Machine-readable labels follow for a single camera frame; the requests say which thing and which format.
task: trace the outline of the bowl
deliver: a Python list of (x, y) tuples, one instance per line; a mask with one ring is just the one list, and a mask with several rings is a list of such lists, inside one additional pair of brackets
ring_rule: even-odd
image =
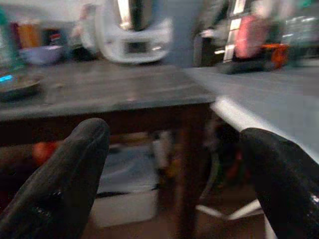
[(22, 58), (30, 64), (48, 65), (56, 63), (63, 55), (63, 46), (39, 46), (20, 50)]

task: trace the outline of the white storage box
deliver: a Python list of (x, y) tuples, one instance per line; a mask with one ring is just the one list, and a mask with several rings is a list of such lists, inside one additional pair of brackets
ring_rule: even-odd
[(140, 222), (157, 212), (158, 177), (148, 146), (109, 154), (91, 216), (99, 227)]

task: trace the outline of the table leg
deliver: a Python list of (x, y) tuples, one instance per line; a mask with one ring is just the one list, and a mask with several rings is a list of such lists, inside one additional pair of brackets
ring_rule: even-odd
[(182, 119), (181, 177), (177, 186), (177, 229), (175, 238), (195, 237), (196, 213), (201, 186), (199, 185), (204, 165), (203, 139), (208, 106), (191, 107)]

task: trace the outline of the blue light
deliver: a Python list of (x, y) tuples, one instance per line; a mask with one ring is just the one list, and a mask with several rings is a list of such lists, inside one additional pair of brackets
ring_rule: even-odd
[(0, 82), (10, 81), (13, 79), (12, 75), (2, 76), (0, 77)]

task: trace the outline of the gray tabletop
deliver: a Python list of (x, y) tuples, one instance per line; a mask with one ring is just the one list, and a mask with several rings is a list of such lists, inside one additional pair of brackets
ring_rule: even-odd
[(174, 66), (105, 61), (33, 68), (41, 94), (0, 103), (0, 121), (211, 103), (214, 95)]
[(218, 104), (218, 111), (226, 110), (228, 102), (234, 102), (245, 114), (234, 111), (227, 115), (234, 127), (244, 129), (251, 123), (245, 118), (267, 125), (304, 147), (319, 163), (319, 68), (283, 69), (274, 72), (256, 72), (239, 75), (218, 74), (215, 68), (187, 69), (187, 74), (198, 83), (226, 96)]

